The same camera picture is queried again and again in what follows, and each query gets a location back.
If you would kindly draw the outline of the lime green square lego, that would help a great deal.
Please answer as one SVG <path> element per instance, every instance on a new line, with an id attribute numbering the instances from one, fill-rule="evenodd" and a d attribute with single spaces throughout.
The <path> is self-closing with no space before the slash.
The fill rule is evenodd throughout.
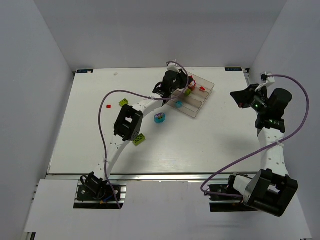
<path id="1" fill-rule="evenodd" d="M 187 89 L 185 92 L 184 92 L 184 95 L 185 96 L 189 96 L 191 94 L 192 90 L 191 89 Z"/>

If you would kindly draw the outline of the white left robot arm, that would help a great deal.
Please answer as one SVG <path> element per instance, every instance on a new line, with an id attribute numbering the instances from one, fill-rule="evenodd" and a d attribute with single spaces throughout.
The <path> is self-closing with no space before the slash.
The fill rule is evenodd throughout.
<path id="1" fill-rule="evenodd" d="M 183 70 L 165 72 L 163 80 L 156 84 L 152 95 L 143 96 L 140 102 L 129 105 L 125 104 L 117 116 L 113 125 L 113 137 L 106 142 L 102 130 L 102 108 L 98 111 L 98 128 L 104 148 L 104 157 L 93 170 L 98 179 L 105 181 L 110 177 L 112 169 L 125 147 L 132 142 L 140 133 L 142 121 L 145 116 L 164 106 L 168 101 L 175 99 L 172 96 L 176 90 L 186 90 L 193 78 Z"/>

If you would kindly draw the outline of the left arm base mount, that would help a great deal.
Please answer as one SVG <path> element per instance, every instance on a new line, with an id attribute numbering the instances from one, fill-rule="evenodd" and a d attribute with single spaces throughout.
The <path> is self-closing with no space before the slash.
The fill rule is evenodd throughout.
<path id="1" fill-rule="evenodd" d="M 123 185 L 112 184 L 94 173 L 80 177 L 74 198 L 74 209 L 120 210 L 126 198 Z"/>

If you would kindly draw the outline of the small light blue lego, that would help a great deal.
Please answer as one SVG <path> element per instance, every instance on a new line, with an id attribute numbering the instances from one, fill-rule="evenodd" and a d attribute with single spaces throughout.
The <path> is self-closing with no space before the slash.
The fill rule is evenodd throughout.
<path id="1" fill-rule="evenodd" d="M 177 101 L 177 102 L 175 103 L 175 107 L 176 107 L 176 108 L 181 108 L 181 107 L 182 107 L 182 102 L 181 102 L 181 101 Z"/>

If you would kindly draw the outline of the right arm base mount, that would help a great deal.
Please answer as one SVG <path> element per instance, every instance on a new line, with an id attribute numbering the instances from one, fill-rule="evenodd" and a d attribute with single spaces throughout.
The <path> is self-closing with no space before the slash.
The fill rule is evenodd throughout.
<path id="1" fill-rule="evenodd" d="M 239 195 L 234 189 L 228 189 L 227 184 L 210 184 L 209 192 Z M 209 194 L 209 207 L 212 213 L 233 213 L 233 212 L 257 212 L 256 209 L 245 206 L 241 197 L 230 197 Z"/>

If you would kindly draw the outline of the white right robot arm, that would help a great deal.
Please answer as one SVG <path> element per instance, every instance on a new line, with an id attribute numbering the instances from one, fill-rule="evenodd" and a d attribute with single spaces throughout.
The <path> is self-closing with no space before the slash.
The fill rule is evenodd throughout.
<path id="1" fill-rule="evenodd" d="M 239 192 L 245 206 L 281 217 L 298 190 L 298 182 L 290 178 L 285 165 L 285 109 L 292 94 L 275 89 L 267 96 L 267 88 L 251 84 L 230 96 L 241 109 L 252 108 L 257 113 L 255 128 L 261 148 L 261 169 L 250 178 L 238 173 L 228 179 L 228 189 Z"/>

